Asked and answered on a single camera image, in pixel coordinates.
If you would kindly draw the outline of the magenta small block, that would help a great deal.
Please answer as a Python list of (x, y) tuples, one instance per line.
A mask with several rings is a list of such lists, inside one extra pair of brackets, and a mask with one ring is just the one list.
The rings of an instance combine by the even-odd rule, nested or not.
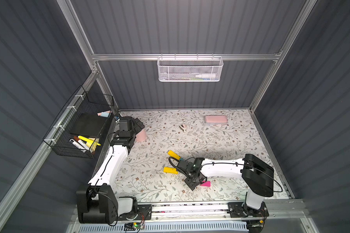
[(211, 182), (210, 181), (205, 181), (205, 182), (201, 183), (200, 186), (210, 187), (211, 186)]

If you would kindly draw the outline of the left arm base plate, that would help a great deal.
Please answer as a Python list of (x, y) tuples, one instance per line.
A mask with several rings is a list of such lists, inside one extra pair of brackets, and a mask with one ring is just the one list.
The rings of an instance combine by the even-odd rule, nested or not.
[(129, 213), (122, 214), (118, 217), (119, 221), (141, 221), (150, 220), (152, 216), (152, 205), (139, 204), (137, 207), (133, 207), (133, 210)]

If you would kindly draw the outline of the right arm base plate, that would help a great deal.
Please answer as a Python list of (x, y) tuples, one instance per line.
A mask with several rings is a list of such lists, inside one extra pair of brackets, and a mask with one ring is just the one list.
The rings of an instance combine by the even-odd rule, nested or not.
[(245, 202), (230, 202), (227, 203), (227, 212), (231, 218), (243, 218), (243, 217), (262, 217), (266, 218), (269, 216), (268, 209), (265, 202), (261, 203), (258, 209), (248, 207)]

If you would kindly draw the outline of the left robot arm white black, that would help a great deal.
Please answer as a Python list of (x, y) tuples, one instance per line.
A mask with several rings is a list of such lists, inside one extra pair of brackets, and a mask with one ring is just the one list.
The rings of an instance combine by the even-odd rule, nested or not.
[(119, 129), (113, 134), (104, 161), (90, 181), (76, 191), (78, 220), (82, 224), (115, 226), (119, 220), (133, 219), (140, 213), (135, 197), (117, 198), (112, 186), (144, 124), (131, 116), (116, 118)]

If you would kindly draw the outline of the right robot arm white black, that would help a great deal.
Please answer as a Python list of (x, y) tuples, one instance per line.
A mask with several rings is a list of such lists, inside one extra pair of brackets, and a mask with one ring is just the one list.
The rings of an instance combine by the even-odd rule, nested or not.
[(274, 194), (274, 169), (253, 154), (242, 159), (211, 160), (202, 157), (180, 160), (169, 156), (171, 166), (185, 176), (191, 190), (204, 184), (211, 177), (242, 179), (248, 185), (244, 208), (259, 210), (265, 198)]

